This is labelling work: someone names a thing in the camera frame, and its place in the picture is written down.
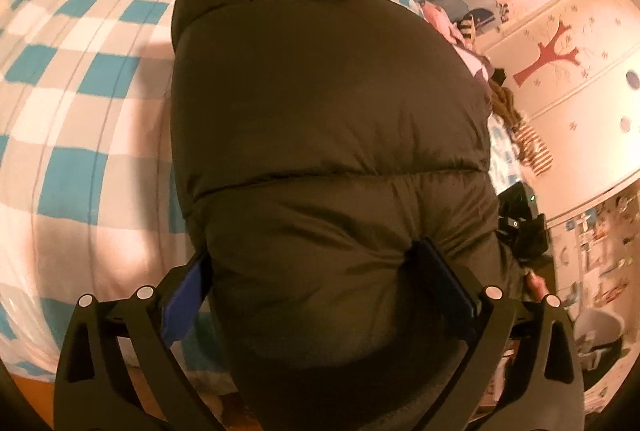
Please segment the black puffer jacket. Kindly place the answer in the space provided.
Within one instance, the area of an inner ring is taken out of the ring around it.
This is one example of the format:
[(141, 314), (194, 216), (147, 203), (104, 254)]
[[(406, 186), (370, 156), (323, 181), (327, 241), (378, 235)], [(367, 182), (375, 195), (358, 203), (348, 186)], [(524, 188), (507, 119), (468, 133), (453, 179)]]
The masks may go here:
[(487, 94), (390, 0), (176, 0), (171, 153), (231, 376), (266, 430), (409, 430), (459, 365), (431, 240), (508, 295)]

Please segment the pink clothing pile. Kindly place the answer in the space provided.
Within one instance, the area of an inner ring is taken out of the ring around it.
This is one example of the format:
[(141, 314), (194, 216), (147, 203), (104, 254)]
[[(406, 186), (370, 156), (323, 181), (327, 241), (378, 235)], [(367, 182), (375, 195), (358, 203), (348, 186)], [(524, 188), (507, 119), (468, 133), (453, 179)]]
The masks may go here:
[(425, 21), (431, 24), (450, 44), (454, 46), (469, 72), (486, 84), (501, 87), (506, 75), (501, 68), (495, 68), (486, 56), (475, 50), (475, 24), (473, 20), (463, 21), (463, 28), (450, 20), (446, 11), (430, 2), (423, 2), (421, 9)]

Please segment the striped garment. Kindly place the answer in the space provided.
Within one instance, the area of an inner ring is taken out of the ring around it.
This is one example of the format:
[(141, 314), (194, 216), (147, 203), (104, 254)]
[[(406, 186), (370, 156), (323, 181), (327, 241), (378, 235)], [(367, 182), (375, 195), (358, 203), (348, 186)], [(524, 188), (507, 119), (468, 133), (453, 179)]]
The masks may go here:
[(488, 81), (488, 86), (491, 92), (492, 112), (503, 121), (506, 132), (515, 146), (518, 160), (532, 171), (535, 177), (550, 171), (553, 164), (551, 152), (536, 130), (515, 108), (513, 92), (492, 79)]

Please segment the white wardrobe with tree sticker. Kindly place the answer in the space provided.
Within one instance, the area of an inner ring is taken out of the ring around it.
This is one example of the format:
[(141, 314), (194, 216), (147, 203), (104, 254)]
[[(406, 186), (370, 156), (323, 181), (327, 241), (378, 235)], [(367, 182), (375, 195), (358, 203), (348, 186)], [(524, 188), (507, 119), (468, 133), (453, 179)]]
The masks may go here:
[(558, 0), (486, 48), (553, 158), (538, 205), (562, 219), (639, 173), (639, 9)]

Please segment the blue white checkered bedsheet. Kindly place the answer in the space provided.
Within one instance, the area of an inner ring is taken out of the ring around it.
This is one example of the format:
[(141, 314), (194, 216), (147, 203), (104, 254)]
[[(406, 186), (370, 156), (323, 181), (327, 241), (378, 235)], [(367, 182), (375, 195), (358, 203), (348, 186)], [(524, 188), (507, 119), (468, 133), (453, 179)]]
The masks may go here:
[[(50, 382), (83, 293), (130, 295), (191, 251), (169, 142), (175, 0), (1, 3), (1, 356), (13, 375)], [(475, 169), (311, 179), (283, 164), (234, 177), (250, 213), (234, 236), (233, 313), (273, 331), (283, 307), (286, 331), (335, 333), (323, 314), (348, 302), (337, 261), (364, 248), (374, 216), (398, 221), (401, 240), (435, 221), (449, 249), (477, 243), (474, 200), (522, 173), (498, 117), (466, 128)]]

